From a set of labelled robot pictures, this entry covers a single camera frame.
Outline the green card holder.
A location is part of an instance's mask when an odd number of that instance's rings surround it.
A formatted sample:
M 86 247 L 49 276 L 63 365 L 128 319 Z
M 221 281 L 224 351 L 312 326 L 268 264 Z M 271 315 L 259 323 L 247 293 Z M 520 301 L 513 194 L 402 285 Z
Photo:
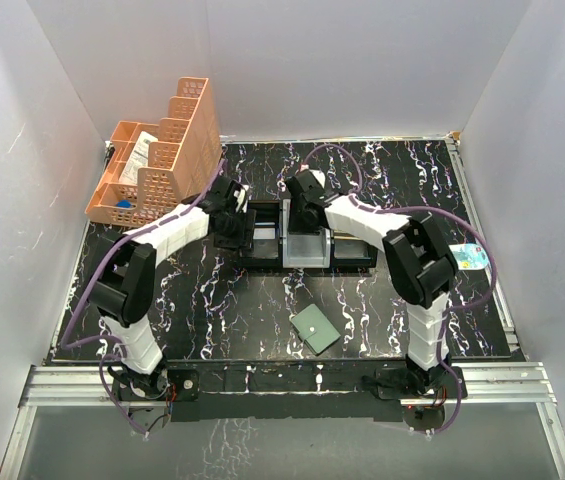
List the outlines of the green card holder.
M 320 356 L 341 335 L 325 314 L 315 305 L 309 305 L 290 320 L 300 340 L 307 345 L 314 355 Z

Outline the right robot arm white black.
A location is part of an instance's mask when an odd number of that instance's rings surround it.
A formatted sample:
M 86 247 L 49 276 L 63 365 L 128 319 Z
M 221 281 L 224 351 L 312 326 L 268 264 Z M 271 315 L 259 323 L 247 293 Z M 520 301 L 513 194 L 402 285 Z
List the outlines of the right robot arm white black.
M 449 348 L 443 323 L 458 266 L 430 214 L 382 213 L 354 194 L 325 187 L 315 170 L 285 180 L 291 196 L 290 220 L 302 233 L 335 230 L 382 252 L 395 292 L 406 302 L 409 340 L 405 365 L 376 382 L 422 397 L 444 382 Z

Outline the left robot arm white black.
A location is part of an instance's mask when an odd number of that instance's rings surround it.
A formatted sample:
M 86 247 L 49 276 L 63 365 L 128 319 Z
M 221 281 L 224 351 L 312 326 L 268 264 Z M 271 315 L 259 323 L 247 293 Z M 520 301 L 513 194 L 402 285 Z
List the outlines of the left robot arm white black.
M 123 371 L 144 397 L 159 398 L 169 383 L 148 319 L 157 267 L 209 235 L 221 248 L 238 250 L 252 241 L 253 225 L 248 187 L 218 176 L 205 191 L 186 198 L 164 216 L 104 241 L 86 287 L 86 301 L 106 323 L 121 349 Z

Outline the black bin with white card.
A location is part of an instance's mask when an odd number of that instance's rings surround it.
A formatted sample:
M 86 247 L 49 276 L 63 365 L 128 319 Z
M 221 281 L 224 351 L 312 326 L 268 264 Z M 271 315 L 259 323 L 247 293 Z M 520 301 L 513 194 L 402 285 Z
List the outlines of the black bin with white card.
M 275 227 L 277 237 L 275 240 L 253 240 L 250 250 L 238 250 L 238 265 L 241 268 L 252 270 L 281 270 L 282 247 L 280 240 L 280 214 L 282 202 L 280 200 L 253 201 L 248 207 L 256 211 L 255 229 L 257 227 Z

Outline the black bin with gold card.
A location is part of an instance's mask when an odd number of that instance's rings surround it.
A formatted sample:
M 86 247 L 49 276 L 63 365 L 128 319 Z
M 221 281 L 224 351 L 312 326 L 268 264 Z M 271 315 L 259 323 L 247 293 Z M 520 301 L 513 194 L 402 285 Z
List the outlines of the black bin with gold card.
M 378 250 L 351 234 L 334 230 L 331 235 L 330 267 L 332 269 L 373 269 Z

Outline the white plastic bin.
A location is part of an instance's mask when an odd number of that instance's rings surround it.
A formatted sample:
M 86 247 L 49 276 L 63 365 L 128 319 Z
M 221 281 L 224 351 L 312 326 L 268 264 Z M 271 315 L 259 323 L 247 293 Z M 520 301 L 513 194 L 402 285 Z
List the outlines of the white plastic bin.
M 327 269 L 331 266 L 332 233 L 321 228 L 318 234 L 292 233 L 290 225 L 291 201 L 282 201 L 280 240 L 282 266 L 290 269 Z

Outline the peach plastic desk organizer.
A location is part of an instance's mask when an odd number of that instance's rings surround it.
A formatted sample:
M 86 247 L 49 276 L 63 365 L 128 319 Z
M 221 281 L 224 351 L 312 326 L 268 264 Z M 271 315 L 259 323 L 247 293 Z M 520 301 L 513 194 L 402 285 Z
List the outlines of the peach plastic desk organizer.
M 158 140 L 149 146 L 148 166 L 139 169 L 138 183 L 122 184 L 119 176 L 142 131 Z M 222 156 L 211 80 L 180 78 L 164 118 L 156 124 L 119 122 L 110 146 L 111 159 L 86 207 L 89 220 L 136 228 L 172 211 L 181 200 L 202 191 Z M 134 207 L 118 209 L 120 200 Z

